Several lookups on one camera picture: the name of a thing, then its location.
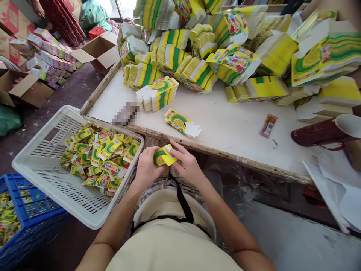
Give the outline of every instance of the white table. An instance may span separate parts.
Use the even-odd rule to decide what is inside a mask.
[[[125,102],[136,102],[135,92],[124,87],[120,64],[115,64],[83,106],[87,117],[111,122]],[[197,138],[186,137],[164,121],[173,108],[202,128]],[[278,117],[270,138],[260,135],[268,114]],[[218,80],[210,94],[194,93],[180,84],[175,100],[157,112],[141,111],[127,128],[160,139],[172,138],[188,148],[279,175],[289,181],[312,184],[302,161],[310,161],[314,148],[294,143],[291,131],[308,123],[296,120],[293,106],[272,101],[229,103]]]

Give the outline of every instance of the black apron strap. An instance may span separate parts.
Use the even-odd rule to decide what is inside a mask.
[[[133,224],[132,224],[132,228],[130,230],[130,236],[133,235],[134,232],[136,232],[141,226],[143,226],[144,224],[150,222],[150,221],[153,221],[153,220],[156,220],[156,219],[165,219],[165,218],[170,218],[170,219],[173,219],[179,223],[182,223],[182,222],[187,222],[187,223],[191,223],[193,224],[194,222],[194,217],[193,217],[193,214],[192,214],[192,211],[191,211],[191,208],[189,207],[188,203],[187,203],[187,200],[185,199],[184,195],[183,195],[183,192],[182,192],[182,189],[180,188],[180,185],[179,185],[179,182],[175,179],[174,176],[172,176],[170,174],[170,179],[175,181],[176,184],[177,184],[177,198],[178,198],[178,201],[183,209],[183,212],[184,212],[184,215],[185,215],[185,218],[177,218],[176,216],[169,216],[169,215],[163,215],[163,216],[158,216],[156,218],[153,218],[151,220],[148,220],[148,221],[145,221],[145,222],[141,222],[139,223],[136,227],[134,227],[134,221],[133,221]],[[206,235],[208,235],[209,238],[211,238],[211,236],[209,235],[209,233],[204,230],[202,227],[200,227],[199,225],[196,225],[198,228],[200,228]]]

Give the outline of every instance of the stack of pink boxes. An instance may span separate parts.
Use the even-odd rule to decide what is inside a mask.
[[[71,72],[82,65],[71,55],[70,47],[62,45],[45,29],[37,28],[26,40],[12,39],[9,43],[28,59],[29,72],[53,89],[64,84]]]

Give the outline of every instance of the hand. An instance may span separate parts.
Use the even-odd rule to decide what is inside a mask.
[[[139,155],[137,173],[133,183],[143,191],[150,186],[156,178],[158,178],[164,171],[166,165],[154,166],[154,152],[159,149],[157,146],[147,147]]]
[[[181,177],[184,177],[188,182],[195,187],[205,178],[202,170],[199,168],[197,159],[191,155],[185,147],[178,144],[174,140],[170,140],[174,149],[170,150],[170,154],[177,157],[179,160],[172,164],[179,172]]]
[[[45,18],[45,12],[44,12],[44,9],[42,8],[42,6],[40,5],[39,0],[34,0],[34,8],[40,17]]]

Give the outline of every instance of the red cloth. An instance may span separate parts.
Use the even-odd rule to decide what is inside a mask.
[[[63,0],[39,0],[45,17],[59,31],[68,46],[79,46],[86,39],[83,30],[77,23]]]

